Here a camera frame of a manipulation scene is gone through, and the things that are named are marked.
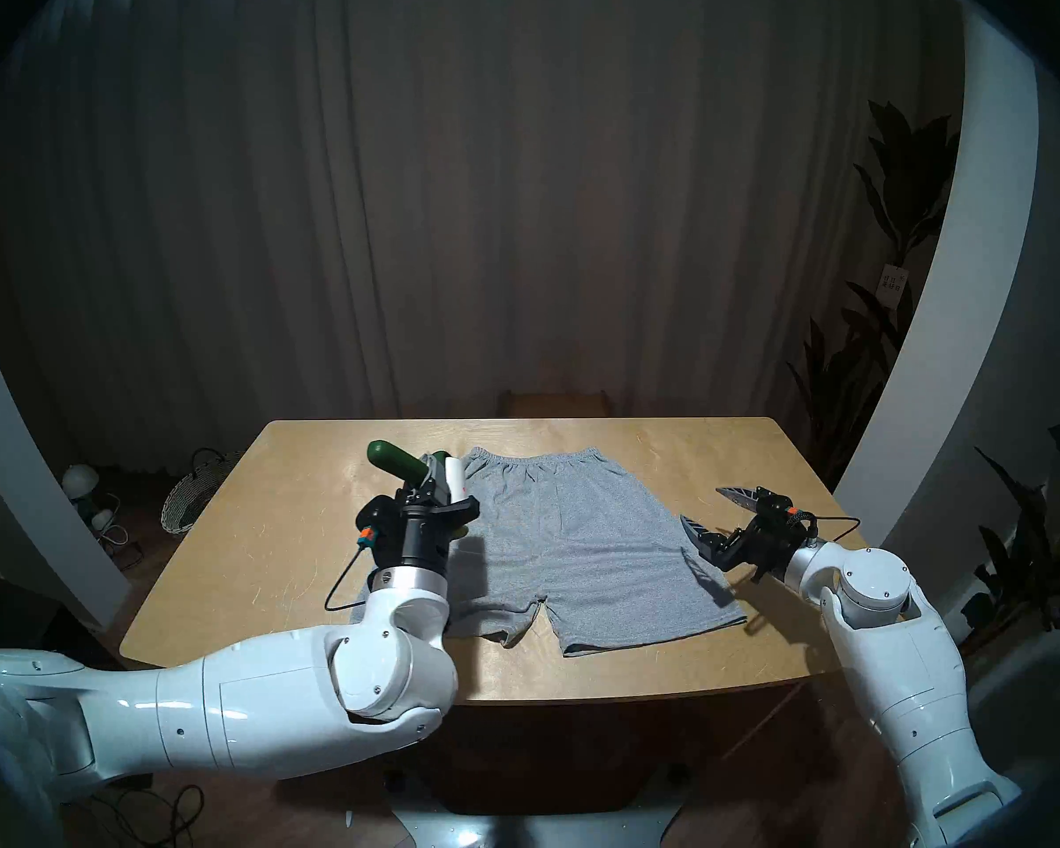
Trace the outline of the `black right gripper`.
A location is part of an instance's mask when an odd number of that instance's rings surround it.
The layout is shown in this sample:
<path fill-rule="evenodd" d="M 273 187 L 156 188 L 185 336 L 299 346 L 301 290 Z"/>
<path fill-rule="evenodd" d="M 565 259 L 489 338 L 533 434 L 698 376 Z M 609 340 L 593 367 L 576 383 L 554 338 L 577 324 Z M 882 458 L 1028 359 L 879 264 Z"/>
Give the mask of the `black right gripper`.
<path fill-rule="evenodd" d="M 760 500 L 766 496 L 763 487 L 719 485 L 716 493 L 750 513 L 758 513 Z M 681 515 L 687 537 L 696 548 L 697 555 L 722 572 L 729 572 L 738 565 L 754 568 L 752 582 L 758 583 L 767 575 L 783 578 L 792 556 L 798 549 L 819 540 L 817 522 L 750 522 L 745 529 L 738 528 L 724 538 L 686 515 Z"/>

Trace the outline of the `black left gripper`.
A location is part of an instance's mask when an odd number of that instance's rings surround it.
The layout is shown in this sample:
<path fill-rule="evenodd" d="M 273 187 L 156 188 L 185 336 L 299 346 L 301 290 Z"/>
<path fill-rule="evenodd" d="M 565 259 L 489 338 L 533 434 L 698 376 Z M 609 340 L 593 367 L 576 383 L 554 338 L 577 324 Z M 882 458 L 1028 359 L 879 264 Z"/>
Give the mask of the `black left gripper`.
<path fill-rule="evenodd" d="M 402 499 L 374 497 L 375 567 L 417 568 L 445 575 L 450 543 L 461 536 L 461 529 L 480 516 L 480 504 L 472 495 L 447 504 L 444 466 L 427 467 L 424 479 L 416 485 L 416 495 Z"/>

